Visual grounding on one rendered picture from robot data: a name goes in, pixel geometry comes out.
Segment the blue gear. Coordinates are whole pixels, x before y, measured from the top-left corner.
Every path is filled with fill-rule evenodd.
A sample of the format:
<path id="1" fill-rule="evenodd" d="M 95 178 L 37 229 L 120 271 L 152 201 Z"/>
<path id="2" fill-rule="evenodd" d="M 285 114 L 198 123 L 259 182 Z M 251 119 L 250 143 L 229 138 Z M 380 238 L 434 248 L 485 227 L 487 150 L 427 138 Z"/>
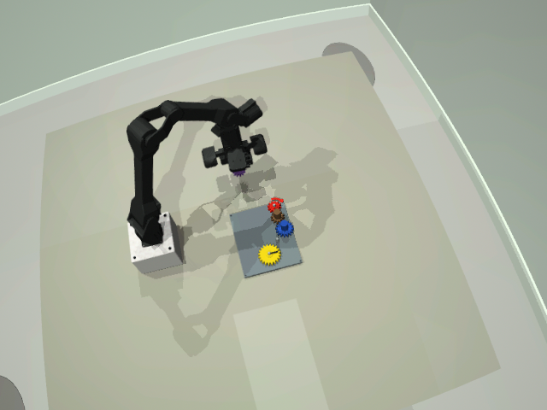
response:
<path id="1" fill-rule="evenodd" d="M 290 223 L 289 224 L 289 220 L 286 221 L 286 220 L 281 220 L 281 222 L 276 225 L 277 227 L 275 228 L 275 230 L 277 230 L 276 232 L 278 233 L 278 235 L 280 235 L 281 237 L 282 236 L 287 236 L 288 235 L 291 235 L 291 233 L 293 233 L 293 230 L 294 228 L 293 225 Z"/>

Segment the yellow gear with black stripe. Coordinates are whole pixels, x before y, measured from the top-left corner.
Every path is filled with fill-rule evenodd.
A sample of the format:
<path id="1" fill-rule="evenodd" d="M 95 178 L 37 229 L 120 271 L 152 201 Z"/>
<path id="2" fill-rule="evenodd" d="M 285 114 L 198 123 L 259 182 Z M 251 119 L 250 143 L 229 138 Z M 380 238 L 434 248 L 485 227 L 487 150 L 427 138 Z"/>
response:
<path id="1" fill-rule="evenodd" d="M 270 252 L 271 255 L 268 255 L 268 252 Z M 266 247 L 263 246 L 263 249 L 261 248 L 261 251 L 259 251 L 259 253 L 260 254 L 258 254 L 259 255 L 258 259 L 260 259 L 262 263 L 265 262 L 265 265 L 267 265 L 267 263 L 268 265 L 270 265 L 270 263 L 272 265 L 273 263 L 276 264 L 276 261 L 279 261 L 281 257 L 280 255 L 281 252 L 279 251 L 279 249 L 277 249 L 277 246 L 274 247 L 274 245 L 271 246 L 271 244 L 269 244 L 269 246 L 266 245 Z"/>

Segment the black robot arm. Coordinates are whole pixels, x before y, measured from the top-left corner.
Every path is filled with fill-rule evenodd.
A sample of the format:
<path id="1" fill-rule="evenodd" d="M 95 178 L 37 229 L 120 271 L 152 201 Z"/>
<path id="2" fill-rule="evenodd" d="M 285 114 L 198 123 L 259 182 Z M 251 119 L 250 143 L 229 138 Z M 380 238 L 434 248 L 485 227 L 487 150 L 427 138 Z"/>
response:
<path id="1" fill-rule="evenodd" d="M 158 130 L 149 123 L 163 116 L 166 119 Z M 135 172 L 135 197 L 131 201 L 127 221 L 142 241 L 143 248 L 163 243 L 162 227 L 158 222 L 161 204 L 153 196 L 153 155 L 159 150 L 160 143 L 171 132 L 174 124 L 178 121 L 211 121 L 217 123 L 211 132 L 223 142 L 233 143 L 240 138 L 239 126 L 248 128 L 261 116 L 262 111 L 252 98 L 239 108 L 224 98 L 210 102 L 166 100 L 158 107 L 145 110 L 127 126 L 127 139 L 133 151 Z M 232 173 L 243 171 L 253 164 L 252 154 L 245 152 L 243 145 L 236 149 L 227 147 L 225 156 Z"/>

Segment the brown gear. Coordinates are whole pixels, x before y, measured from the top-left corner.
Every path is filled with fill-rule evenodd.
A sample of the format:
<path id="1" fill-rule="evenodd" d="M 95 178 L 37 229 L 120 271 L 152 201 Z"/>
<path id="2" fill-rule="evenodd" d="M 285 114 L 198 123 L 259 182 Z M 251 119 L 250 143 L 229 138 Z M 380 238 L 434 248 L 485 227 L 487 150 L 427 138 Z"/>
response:
<path id="1" fill-rule="evenodd" d="M 273 211 L 273 214 L 271 216 L 271 221 L 273 221 L 273 223 L 277 223 L 278 222 L 280 223 L 281 220 L 284 220 L 284 214 L 282 214 L 282 212 L 280 212 L 280 210 L 278 208 L 276 208 L 274 211 Z"/>

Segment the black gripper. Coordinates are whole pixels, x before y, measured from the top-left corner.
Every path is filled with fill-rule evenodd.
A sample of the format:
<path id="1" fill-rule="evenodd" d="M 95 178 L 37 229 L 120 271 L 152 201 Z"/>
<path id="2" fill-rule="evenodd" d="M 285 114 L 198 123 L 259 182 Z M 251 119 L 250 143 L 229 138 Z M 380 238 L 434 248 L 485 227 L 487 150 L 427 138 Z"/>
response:
<path id="1" fill-rule="evenodd" d="M 242 137 L 240 135 L 240 138 L 233 143 L 225 143 L 221 140 L 223 148 L 218 149 L 218 151 L 215 151 L 215 147 L 209 146 L 207 148 L 203 148 L 202 154 L 203 154 L 203 164 L 205 168 L 211 168 L 216 167 L 218 165 L 217 159 L 221 159 L 221 165 L 229 164 L 228 159 L 226 159 L 225 156 L 225 150 L 227 147 L 232 147 L 232 149 L 236 149 L 239 145 L 243 145 L 245 152 L 250 154 L 250 150 L 254 150 L 255 155 L 261 155 L 267 153 L 267 146 L 264 140 L 263 135 L 257 134 L 254 136 L 250 136 L 251 143 L 248 143 L 247 140 L 242 141 Z"/>

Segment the red gear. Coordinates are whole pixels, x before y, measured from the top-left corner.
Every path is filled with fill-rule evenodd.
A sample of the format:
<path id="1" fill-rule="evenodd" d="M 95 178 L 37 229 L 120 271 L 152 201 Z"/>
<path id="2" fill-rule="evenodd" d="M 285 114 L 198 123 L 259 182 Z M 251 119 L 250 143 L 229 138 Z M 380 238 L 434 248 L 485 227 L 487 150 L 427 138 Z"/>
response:
<path id="1" fill-rule="evenodd" d="M 273 207 L 273 204 L 274 204 L 274 203 L 275 203 L 275 205 L 276 205 L 275 207 Z M 268 210 L 270 210 L 270 213 L 272 213 L 276 208 L 278 208 L 278 209 L 280 210 L 280 208 L 281 208 L 280 205 L 281 205 L 281 204 L 280 204 L 279 202 L 276 202 L 276 201 L 271 202 L 271 203 L 269 203 L 269 205 L 268 205 Z"/>

